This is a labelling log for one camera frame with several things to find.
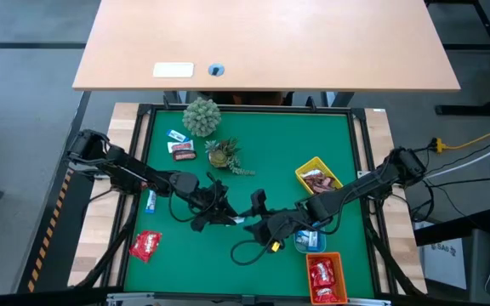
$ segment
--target green table surface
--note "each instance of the green table surface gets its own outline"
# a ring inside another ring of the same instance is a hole
[[[148,165],[157,170],[194,173],[200,185],[211,184],[206,172],[229,186],[228,200],[238,213],[251,207],[250,196],[264,189],[268,209],[293,208],[308,196],[294,170],[319,156],[343,184],[356,179],[347,116],[224,112],[217,130],[207,138],[196,138],[197,159],[173,161],[168,153],[168,129],[190,135],[182,123],[182,111],[157,111]],[[237,176],[208,163],[206,140],[239,138],[242,167],[256,171],[254,176]],[[124,283],[126,292],[180,292],[203,294],[242,294],[269,296],[308,296],[305,254],[298,252],[293,237],[286,248],[265,254],[257,263],[238,266],[231,261],[230,249],[243,240],[253,239],[243,225],[206,225],[194,232],[189,223],[174,220],[168,211],[168,198],[157,198],[156,212],[145,213],[147,192],[141,196],[135,234],[143,230],[162,233],[157,251],[149,263],[130,257]],[[172,208],[178,218],[191,216],[184,201],[174,196]],[[327,252],[340,252],[345,284],[350,298],[372,298],[373,285],[360,203],[343,210],[341,227],[327,237]],[[328,225],[332,229],[335,221]],[[248,261],[261,250],[260,245],[240,246],[236,259]]]

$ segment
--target succulent plant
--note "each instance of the succulent plant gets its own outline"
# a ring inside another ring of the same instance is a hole
[[[254,175],[251,170],[241,169],[241,163],[236,153],[240,150],[237,148],[237,139],[230,138],[218,143],[216,140],[205,142],[205,149],[208,153],[209,162],[213,167],[228,167],[237,175]]]
[[[209,136],[220,123],[219,107],[211,99],[198,98],[186,107],[183,123],[192,135]]]

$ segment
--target yellow cable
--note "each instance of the yellow cable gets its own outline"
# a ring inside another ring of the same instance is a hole
[[[461,145],[458,145],[458,146],[449,146],[449,145],[446,145],[444,143],[442,143],[442,140],[441,139],[436,139],[436,152],[437,153],[442,153],[443,150],[458,150],[458,149],[462,149],[464,147],[467,147],[469,145],[472,145],[472,144],[475,144],[476,142],[478,141],[482,141],[486,138],[490,137],[490,133],[486,133],[485,135],[481,136],[480,138],[477,138],[477,139],[474,139],[472,141],[469,141],[467,142],[466,144],[461,144]]]

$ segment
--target black and yellow striped edge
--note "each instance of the black and yellow striped edge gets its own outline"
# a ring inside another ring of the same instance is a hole
[[[50,246],[50,239],[52,238],[54,230],[56,229],[56,224],[58,223],[58,218],[60,217],[61,208],[64,205],[64,199],[66,198],[67,186],[69,186],[72,174],[73,170],[67,169],[66,178],[64,178],[64,183],[61,185],[60,194],[58,195],[58,201],[56,202],[52,218],[50,219],[50,223],[48,224],[47,231],[43,238],[43,244],[39,249],[37,260],[35,261],[35,265],[33,266],[30,281],[27,283],[27,289],[29,292],[33,292],[35,290],[35,284],[37,283],[37,279],[39,278],[39,274],[41,273],[43,260],[47,256],[48,246]]]

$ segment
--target gray floor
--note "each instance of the gray floor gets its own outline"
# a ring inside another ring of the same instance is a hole
[[[84,42],[99,0],[0,0],[0,41]],[[490,17],[490,1],[484,7]],[[432,5],[430,13],[445,43],[485,43],[488,37],[471,7]],[[0,293],[10,292],[26,252],[50,176],[77,107],[71,84],[80,50],[0,50]],[[451,145],[490,132],[490,118],[436,116],[433,105],[479,105],[490,99],[490,54],[450,52],[459,93],[359,93],[352,107],[385,108],[396,145],[418,148],[441,137]],[[304,103],[307,93],[299,96]],[[83,127],[105,132],[114,103],[160,102],[160,93],[93,93]],[[430,167],[481,147],[432,155]],[[490,176],[483,161],[435,182]],[[465,213],[490,206],[490,184],[447,187]],[[407,191],[412,206],[427,199],[424,187]],[[436,192],[433,218],[459,214]]]

